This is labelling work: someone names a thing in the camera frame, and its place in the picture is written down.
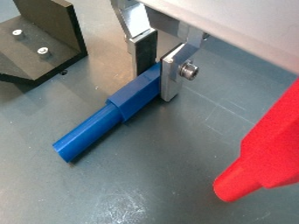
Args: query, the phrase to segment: screw head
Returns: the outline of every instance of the screw head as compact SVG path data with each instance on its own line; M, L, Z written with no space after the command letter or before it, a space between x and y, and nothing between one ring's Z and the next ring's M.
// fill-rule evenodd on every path
M49 47L42 47L39 50L38 50L38 53L42 57L42 59L49 59L51 57L51 51L50 51L50 48Z
M188 60L182 65L181 76L189 81L193 81L200 73L201 69Z
M25 38L25 31L23 30L15 30L14 31L14 37L17 40L21 40Z

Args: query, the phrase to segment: gray table surface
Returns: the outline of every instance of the gray table surface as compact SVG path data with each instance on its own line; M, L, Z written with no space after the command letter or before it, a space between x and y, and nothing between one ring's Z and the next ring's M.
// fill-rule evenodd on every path
M157 98L73 164L63 162L53 143L134 79L110 1L71 2L89 57L38 88L0 82L0 223L299 223L299 185L236 203L214 194L242 137L296 80L216 38L178 97ZM3 0L0 21L17 15ZM177 41L161 33L161 55Z

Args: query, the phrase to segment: blue plastic bar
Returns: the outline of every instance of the blue plastic bar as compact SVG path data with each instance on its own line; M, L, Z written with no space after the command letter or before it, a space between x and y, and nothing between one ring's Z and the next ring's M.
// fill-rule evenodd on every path
M159 83L161 63L111 95L107 106L53 145L67 163L159 95Z

